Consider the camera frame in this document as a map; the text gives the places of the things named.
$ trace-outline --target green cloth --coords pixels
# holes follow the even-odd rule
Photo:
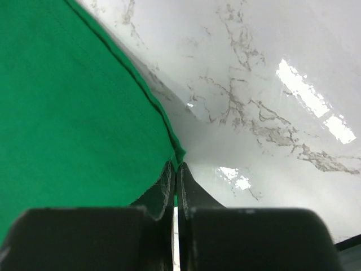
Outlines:
[[[0,1],[0,243],[32,207],[126,206],[184,151],[74,0]]]

